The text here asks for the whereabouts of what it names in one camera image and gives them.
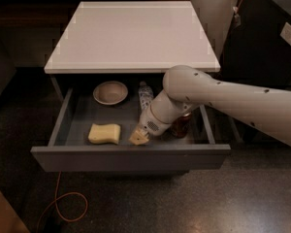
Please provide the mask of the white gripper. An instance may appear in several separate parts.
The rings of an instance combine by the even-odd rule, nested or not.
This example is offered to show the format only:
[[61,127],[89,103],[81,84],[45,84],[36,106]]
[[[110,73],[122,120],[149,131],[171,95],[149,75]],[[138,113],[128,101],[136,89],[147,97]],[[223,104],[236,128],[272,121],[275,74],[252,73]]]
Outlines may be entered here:
[[139,126],[132,132],[129,142],[133,145],[144,145],[149,141],[148,134],[162,135],[172,125],[168,111],[163,107],[148,106],[142,111]]

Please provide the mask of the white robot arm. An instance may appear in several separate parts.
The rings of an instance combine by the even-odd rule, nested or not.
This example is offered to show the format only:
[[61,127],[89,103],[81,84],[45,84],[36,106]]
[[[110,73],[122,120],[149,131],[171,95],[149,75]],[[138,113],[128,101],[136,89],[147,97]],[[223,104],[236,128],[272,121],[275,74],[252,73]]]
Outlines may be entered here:
[[170,68],[162,91],[140,115],[129,141],[143,145],[173,122],[206,105],[291,147],[291,91],[227,83],[189,66]]

